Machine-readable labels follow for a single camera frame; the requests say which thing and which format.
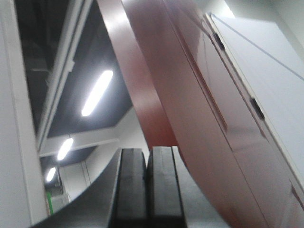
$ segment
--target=ceiling light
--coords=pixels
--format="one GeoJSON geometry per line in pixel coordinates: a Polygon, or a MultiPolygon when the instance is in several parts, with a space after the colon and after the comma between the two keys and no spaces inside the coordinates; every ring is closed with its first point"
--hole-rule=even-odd
{"type": "Polygon", "coordinates": [[[90,115],[98,104],[100,98],[104,94],[113,76],[112,70],[104,71],[96,82],[90,96],[88,97],[85,106],[82,110],[82,116],[90,115]]]}
{"type": "Polygon", "coordinates": [[[62,144],[58,155],[57,155],[57,159],[58,160],[62,160],[65,158],[66,154],[69,152],[69,150],[71,149],[71,146],[73,144],[74,140],[72,138],[69,138],[67,140],[64,141],[64,143],[62,144]]]}
{"type": "Polygon", "coordinates": [[[47,182],[50,182],[51,180],[53,180],[55,172],[56,172],[55,167],[53,167],[52,169],[49,170],[48,175],[47,175],[47,182]]]}

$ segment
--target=ceiling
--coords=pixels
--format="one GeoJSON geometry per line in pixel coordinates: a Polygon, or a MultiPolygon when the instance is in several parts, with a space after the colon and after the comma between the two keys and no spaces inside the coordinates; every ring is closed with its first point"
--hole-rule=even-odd
{"type": "MultiPolygon", "coordinates": [[[[60,40],[68,0],[16,0],[16,9],[34,125],[39,121],[60,40]]],[[[98,5],[93,1],[48,137],[115,126],[131,108],[98,5]],[[96,109],[82,117],[84,103],[104,70],[114,76],[96,109]]],[[[43,171],[83,161],[95,147],[73,151],[58,163],[55,156],[41,158],[43,171]]]]}

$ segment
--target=white wall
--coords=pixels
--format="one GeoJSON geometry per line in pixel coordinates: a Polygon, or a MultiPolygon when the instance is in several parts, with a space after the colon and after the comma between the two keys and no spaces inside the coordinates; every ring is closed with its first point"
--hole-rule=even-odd
{"type": "Polygon", "coordinates": [[[205,12],[275,22],[304,61],[304,1],[302,0],[195,0],[205,12]]]}
{"type": "Polygon", "coordinates": [[[113,154],[119,147],[141,148],[146,162],[148,161],[149,149],[134,108],[131,108],[116,125],[115,132],[119,139],[118,142],[97,147],[86,160],[91,182],[93,182],[93,180],[95,180],[102,172],[102,170],[104,170],[113,154]]]}
{"type": "Polygon", "coordinates": [[[212,12],[216,15],[234,17],[225,0],[195,0],[203,13],[212,12]]]}
{"type": "Polygon", "coordinates": [[[90,185],[87,170],[82,162],[60,168],[60,177],[64,192],[74,200],[90,185]]]}
{"type": "Polygon", "coordinates": [[[0,1],[0,227],[47,216],[14,1],[0,1]]]}
{"type": "Polygon", "coordinates": [[[108,143],[97,147],[86,159],[86,166],[91,182],[105,169],[116,150],[120,147],[118,142],[108,143]]]}
{"type": "Polygon", "coordinates": [[[304,1],[272,0],[272,4],[304,47],[304,1]]]}
{"type": "Polygon", "coordinates": [[[134,108],[131,108],[116,125],[115,132],[121,148],[140,148],[148,161],[149,149],[134,108]]]}

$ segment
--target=fluorescent light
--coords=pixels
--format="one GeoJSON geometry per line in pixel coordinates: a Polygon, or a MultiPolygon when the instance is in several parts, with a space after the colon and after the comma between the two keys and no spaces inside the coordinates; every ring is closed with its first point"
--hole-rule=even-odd
{"type": "Polygon", "coordinates": [[[53,167],[52,169],[49,170],[48,175],[47,175],[47,182],[50,182],[51,180],[53,180],[55,172],[56,172],[55,167],[53,167]]]}
{"type": "Polygon", "coordinates": [[[73,144],[74,140],[72,138],[69,138],[67,140],[64,141],[64,143],[62,144],[58,155],[57,155],[57,159],[58,160],[62,160],[65,158],[66,154],[69,152],[69,150],[71,149],[71,146],[73,144]]]}
{"type": "Polygon", "coordinates": [[[85,106],[82,110],[82,116],[90,115],[98,104],[100,98],[104,94],[113,76],[112,70],[104,71],[96,82],[90,96],[88,97],[85,106]]]}

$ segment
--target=red panel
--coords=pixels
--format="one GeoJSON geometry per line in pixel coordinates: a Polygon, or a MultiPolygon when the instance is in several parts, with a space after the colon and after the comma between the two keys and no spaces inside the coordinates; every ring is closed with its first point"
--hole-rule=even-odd
{"type": "Polygon", "coordinates": [[[121,1],[98,4],[149,148],[177,145],[121,1]]]}

